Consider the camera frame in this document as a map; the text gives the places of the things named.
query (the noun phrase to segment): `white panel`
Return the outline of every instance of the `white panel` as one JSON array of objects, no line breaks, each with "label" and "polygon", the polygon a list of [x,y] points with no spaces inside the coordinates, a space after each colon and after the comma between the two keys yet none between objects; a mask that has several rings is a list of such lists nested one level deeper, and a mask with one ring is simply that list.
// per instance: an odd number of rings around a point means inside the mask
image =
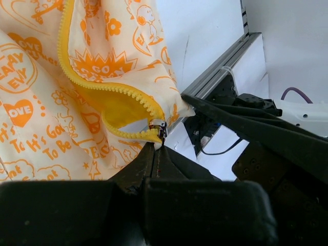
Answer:
[{"label": "white panel", "polygon": [[282,109],[282,119],[317,134],[328,137],[328,104],[297,104],[275,100],[276,107]]},{"label": "white panel", "polygon": [[195,149],[191,143],[185,125],[180,122],[175,128],[169,133],[165,139],[165,146],[185,156],[186,158],[197,162]]},{"label": "white panel", "polygon": [[157,0],[183,91],[244,34],[240,0]]},{"label": "white panel", "polygon": [[260,83],[254,89],[254,95],[263,99],[269,99],[269,74],[266,73]]},{"label": "white panel", "polygon": [[243,93],[257,95],[257,93],[263,93],[261,92],[263,90],[269,91],[268,84],[261,84],[267,72],[262,35],[253,41],[239,61],[233,66],[232,71],[239,95]]},{"label": "white panel", "polygon": [[[302,90],[314,103],[327,102],[328,1],[243,0],[249,29],[262,32],[270,97],[288,87]],[[286,100],[304,103],[296,93]]]},{"label": "white panel", "polygon": [[[209,143],[205,146],[204,151],[207,153],[219,153],[228,149],[237,141],[239,137],[230,129],[221,126],[214,134]],[[247,147],[248,142],[242,141],[232,150],[223,155],[209,156],[200,153],[197,156],[197,162],[201,166],[207,168],[214,176],[227,181],[234,181],[236,175],[231,168],[238,157]]]}]

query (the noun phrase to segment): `white backdrop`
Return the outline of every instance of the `white backdrop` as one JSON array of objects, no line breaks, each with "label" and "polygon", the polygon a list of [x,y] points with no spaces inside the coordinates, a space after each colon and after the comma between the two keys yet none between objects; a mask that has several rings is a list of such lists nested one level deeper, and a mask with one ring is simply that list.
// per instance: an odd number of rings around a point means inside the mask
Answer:
[{"label": "white backdrop", "polygon": [[[270,97],[288,87],[328,103],[328,1],[243,0],[251,32],[262,32]],[[294,92],[288,101],[304,103]]]},{"label": "white backdrop", "polygon": [[244,33],[240,0],[156,0],[183,91]]}]

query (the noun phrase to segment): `white wall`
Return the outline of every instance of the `white wall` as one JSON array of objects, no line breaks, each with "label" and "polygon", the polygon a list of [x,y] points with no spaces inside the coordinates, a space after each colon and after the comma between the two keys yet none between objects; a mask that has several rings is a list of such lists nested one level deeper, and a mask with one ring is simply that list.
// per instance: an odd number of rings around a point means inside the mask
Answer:
[{"label": "white wall", "polygon": [[244,34],[240,0],[156,0],[183,91]]},{"label": "white wall", "polygon": [[263,37],[258,35],[247,48],[242,57],[232,67],[236,91],[253,94],[262,98],[269,97],[269,81],[265,76],[265,56],[263,50]]},{"label": "white wall", "polygon": [[[251,32],[262,32],[270,97],[297,87],[328,102],[328,1],[243,0]],[[286,100],[303,103],[289,92]]]}]

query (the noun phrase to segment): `zipper teeth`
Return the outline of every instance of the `zipper teeth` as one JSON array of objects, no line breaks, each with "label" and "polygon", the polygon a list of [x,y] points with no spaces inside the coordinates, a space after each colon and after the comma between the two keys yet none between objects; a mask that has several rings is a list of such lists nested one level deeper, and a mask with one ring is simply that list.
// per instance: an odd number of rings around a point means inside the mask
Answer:
[{"label": "zipper teeth", "polygon": [[[67,6],[68,6],[69,0],[66,0],[65,5],[64,5],[64,9],[63,9],[63,17],[66,16],[67,14]],[[151,106],[151,104],[145,100],[138,92],[133,91],[132,89],[127,89],[124,87],[120,87],[120,86],[113,86],[113,85],[106,85],[106,84],[91,84],[92,82],[89,83],[79,83],[77,82],[73,76],[68,72],[68,69],[63,66],[63,55],[62,55],[62,50],[61,50],[61,41],[62,41],[62,29],[63,29],[63,25],[64,25],[64,18],[62,17],[60,24],[59,24],[59,35],[58,35],[58,39],[57,39],[57,54],[58,54],[58,60],[59,60],[59,64],[60,67],[62,68],[64,74],[68,77],[68,79],[70,81],[72,81],[73,83],[87,88],[87,89],[92,89],[92,90],[106,90],[106,91],[112,91],[112,92],[118,92],[124,95],[128,95],[130,97],[132,97],[133,99],[135,99],[136,101],[138,101],[141,105],[143,105],[143,107],[146,109],[147,112],[149,112],[150,116],[157,116],[157,111]],[[119,129],[111,126],[110,124],[108,124],[106,121],[104,121],[105,125],[107,126],[108,130],[110,130],[110,132],[112,132],[113,134],[115,134],[116,136],[119,137],[123,137],[123,138],[127,138],[127,139],[142,139],[145,138],[147,136],[157,136],[159,133],[158,129],[149,129],[147,131],[141,131],[141,132],[137,132],[137,133],[128,133],[128,132],[123,132],[120,131]]]}]

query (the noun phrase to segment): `yellow lining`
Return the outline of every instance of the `yellow lining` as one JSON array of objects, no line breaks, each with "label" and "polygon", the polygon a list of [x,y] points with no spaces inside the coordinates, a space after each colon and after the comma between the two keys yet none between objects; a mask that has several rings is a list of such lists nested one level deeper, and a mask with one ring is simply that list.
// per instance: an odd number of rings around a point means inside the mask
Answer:
[{"label": "yellow lining", "polygon": [[144,118],[147,118],[148,122],[152,119],[164,120],[163,110],[154,99],[128,85],[87,81],[72,69],[69,61],[68,43],[74,2],[74,0],[66,1],[59,28],[58,59],[64,73],[78,85],[79,93],[87,102],[98,112],[101,112],[104,124],[112,134],[128,139],[161,142],[158,137],[158,130],[155,129],[138,133],[127,133],[119,130],[123,126]]}]

